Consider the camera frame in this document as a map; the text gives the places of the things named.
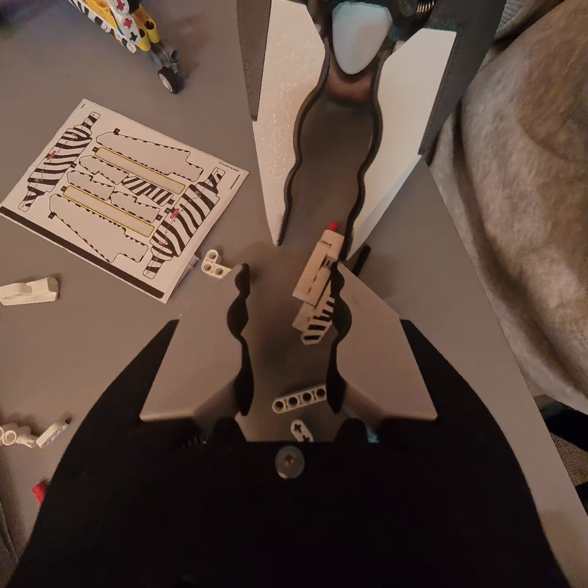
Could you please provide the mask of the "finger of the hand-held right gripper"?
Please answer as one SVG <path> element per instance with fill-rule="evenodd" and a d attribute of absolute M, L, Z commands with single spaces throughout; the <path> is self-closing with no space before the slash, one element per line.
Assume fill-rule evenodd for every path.
<path fill-rule="evenodd" d="M 237 1 L 247 105 L 273 244 L 281 246 L 302 165 L 302 125 L 329 72 L 329 46 L 306 4 Z"/>
<path fill-rule="evenodd" d="M 345 231 L 355 254 L 424 161 L 477 73 L 505 1 L 390 1 L 398 48 L 383 56 L 371 86 L 374 130 L 357 174 Z"/>

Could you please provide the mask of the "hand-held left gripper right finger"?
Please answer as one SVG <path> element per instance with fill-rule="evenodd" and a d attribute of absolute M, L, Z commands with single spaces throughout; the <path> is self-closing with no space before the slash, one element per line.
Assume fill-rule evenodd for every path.
<path fill-rule="evenodd" d="M 436 420 L 398 314 L 341 263 L 330 285 L 336 335 L 326 395 L 333 413 L 358 418 L 369 428 L 389 419 Z"/>

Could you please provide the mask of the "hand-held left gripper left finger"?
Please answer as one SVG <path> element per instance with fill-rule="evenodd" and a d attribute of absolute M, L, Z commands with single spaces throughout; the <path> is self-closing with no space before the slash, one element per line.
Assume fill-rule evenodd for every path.
<path fill-rule="evenodd" d="M 254 373 L 243 331 L 249 321 L 247 263 L 212 284 L 194 317 L 181 317 L 143 405 L 143 422 L 247 416 Z"/>

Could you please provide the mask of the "zebra striped lego panel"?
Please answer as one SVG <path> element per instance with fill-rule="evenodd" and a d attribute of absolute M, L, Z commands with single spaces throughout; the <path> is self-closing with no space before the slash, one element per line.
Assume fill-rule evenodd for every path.
<path fill-rule="evenodd" d="M 292 327 L 300 332 L 300 340 L 304 345 L 315 345 L 322 341 L 332 325 L 333 311 L 334 298 L 328 289 L 315 306 L 306 302 L 302 303 Z"/>

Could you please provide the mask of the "white lego assembly red pin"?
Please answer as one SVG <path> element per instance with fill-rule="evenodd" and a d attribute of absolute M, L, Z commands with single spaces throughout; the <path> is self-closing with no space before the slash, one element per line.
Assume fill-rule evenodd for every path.
<path fill-rule="evenodd" d="M 301 302 L 315 307 L 331 276 L 332 265 L 339 259 L 344 236 L 337 222 L 330 223 L 317 242 L 293 291 Z"/>

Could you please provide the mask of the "white four-hole lego beam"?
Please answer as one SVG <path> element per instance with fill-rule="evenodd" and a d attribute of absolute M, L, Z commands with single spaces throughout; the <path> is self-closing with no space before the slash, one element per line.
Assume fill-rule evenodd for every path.
<path fill-rule="evenodd" d="M 272 403 L 272 410 L 275 414 L 284 414 L 326 401 L 326 397 L 326 385 L 320 384 L 276 398 Z"/>

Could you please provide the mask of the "white angled lego beam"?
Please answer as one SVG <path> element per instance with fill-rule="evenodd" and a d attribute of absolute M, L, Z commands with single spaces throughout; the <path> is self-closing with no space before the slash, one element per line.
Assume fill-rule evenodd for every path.
<path fill-rule="evenodd" d="M 210 249 L 202 260 L 201 270 L 203 273 L 215 279 L 222 279 L 232 271 L 231 268 L 224 266 L 221 255 L 215 249 Z"/>

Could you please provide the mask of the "yellow zebra lego model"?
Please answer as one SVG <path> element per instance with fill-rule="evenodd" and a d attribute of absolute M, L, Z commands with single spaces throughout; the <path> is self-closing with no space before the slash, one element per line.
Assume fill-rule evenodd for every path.
<path fill-rule="evenodd" d="M 171 94 L 185 86 L 178 51 L 164 41 L 155 20 L 140 1 L 68 1 L 129 52 L 142 52 L 158 68 L 158 78 Z"/>

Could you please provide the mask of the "white curved lego piece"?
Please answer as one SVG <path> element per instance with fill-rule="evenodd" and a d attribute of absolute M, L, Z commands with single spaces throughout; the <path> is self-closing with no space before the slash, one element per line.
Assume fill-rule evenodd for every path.
<path fill-rule="evenodd" d="M 1 286 L 1 304 L 4 306 L 54 302 L 58 295 L 59 282 L 52 276 Z"/>

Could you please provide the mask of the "grey fluffy blanket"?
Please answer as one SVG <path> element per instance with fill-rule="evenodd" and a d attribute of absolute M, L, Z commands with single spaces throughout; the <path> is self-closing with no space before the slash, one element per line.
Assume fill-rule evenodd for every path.
<path fill-rule="evenodd" d="M 507 1 L 430 170 L 531 392 L 587 414 L 587 1 Z"/>

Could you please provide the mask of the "zebra print sticker sheet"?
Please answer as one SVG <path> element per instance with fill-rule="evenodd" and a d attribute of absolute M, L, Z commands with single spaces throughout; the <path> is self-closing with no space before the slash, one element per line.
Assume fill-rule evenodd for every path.
<path fill-rule="evenodd" d="M 167 303 L 248 174 L 82 99 L 1 216 Z"/>

